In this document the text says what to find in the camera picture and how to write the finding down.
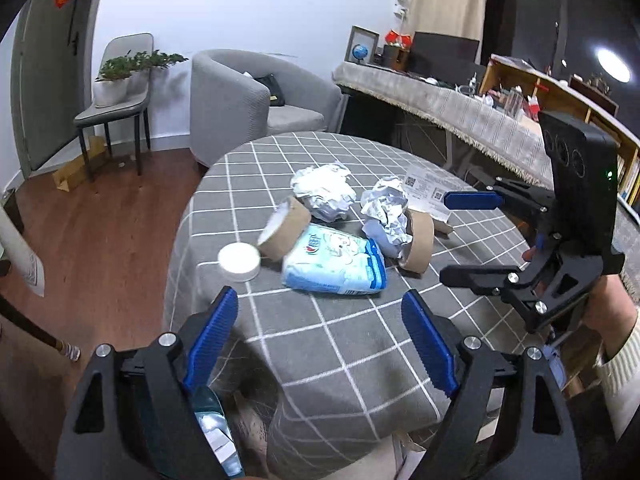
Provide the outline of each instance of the picture frame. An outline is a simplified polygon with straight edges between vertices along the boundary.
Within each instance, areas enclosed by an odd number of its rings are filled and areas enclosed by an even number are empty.
[[[344,54],[344,60],[349,63],[357,63],[357,64],[369,64],[373,61],[373,57],[376,53],[376,49],[378,47],[378,41],[380,40],[380,35],[372,30],[367,30],[366,28],[356,27],[355,25],[351,27],[351,35],[349,37],[349,43],[347,44],[347,51]],[[367,57],[362,60],[362,62],[358,61],[353,57],[351,51],[353,47],[357,44],[362,44],[367,47],[369,53]]]

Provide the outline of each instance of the reddish brown floor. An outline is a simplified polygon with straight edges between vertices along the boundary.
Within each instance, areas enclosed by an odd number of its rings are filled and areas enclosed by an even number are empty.
[[[50,174],[17,193],[24,237],[41,258],[45,297],[30,293],[16,272],[0,292],[43,329],[82,349],[72,367],[68,400],[95,347],[146,346],[159,335],[169,257],[180,216],[200,181],[189,150],[113,160],[94,183],[57,190]]]

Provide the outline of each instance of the desk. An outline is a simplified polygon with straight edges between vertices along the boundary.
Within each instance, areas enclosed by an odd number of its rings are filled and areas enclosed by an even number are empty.
[[[501,112],[449,89],[355,63],[340,64],[334,71],[334,82],[436,124],[526,182],[553,189],[551,160],[546,156],[542,136]],[[638,302],[640,228],[621,204],[616,212],[614,243],[626,254],[622,279],[634,301]]]
[[[206,310],[227,284],[216,268],[218,251],[238,240],[256,242],[275,205],[290,195],[294,171],[336,159],[353,172],[358,198],[380,177],[402,176],[410,164],[446,178],[452,189],[470,189],[434,164],[370,140],[303,132],[245,144],[210,168],[184,212],[168,271],[164,328],[178,330],[187,316]],[[346,221],[332,226],[361,235],[359,211],[356,204]],[[428,380],[402,324],[400,302],[409,288],[495,349],[521,352],[541,343],[526,335],[510,306],[438,281],[439,270],[456,262],[524,266],[527,245],[514,225],[498,210],[457,212],[450,222],[456,229],[434,240],[428,271],[407,273],[389,261],[388,285],[379,294],[290,290],[279,266],[266,260],[254,280],[234,285],[238,321],[211,387],[219,394],[242,391],[268,428],[268,463],[282,480],[322,478],[395,430],[422,430],[422,439],[433,434],[449,403]]]

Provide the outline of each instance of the white cap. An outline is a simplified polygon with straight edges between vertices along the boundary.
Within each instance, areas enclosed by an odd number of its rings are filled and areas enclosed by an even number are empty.
[[[229,244],[218,253],[218,269],[230,282],[248,282],[260,272],[260,253],[249,244]]]

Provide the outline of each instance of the door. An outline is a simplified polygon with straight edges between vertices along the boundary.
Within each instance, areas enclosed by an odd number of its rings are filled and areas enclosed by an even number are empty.
[[[28,0],[12,58],[12,112],[24,176],[76,136],[84,109],[84,37],[91,0]]]

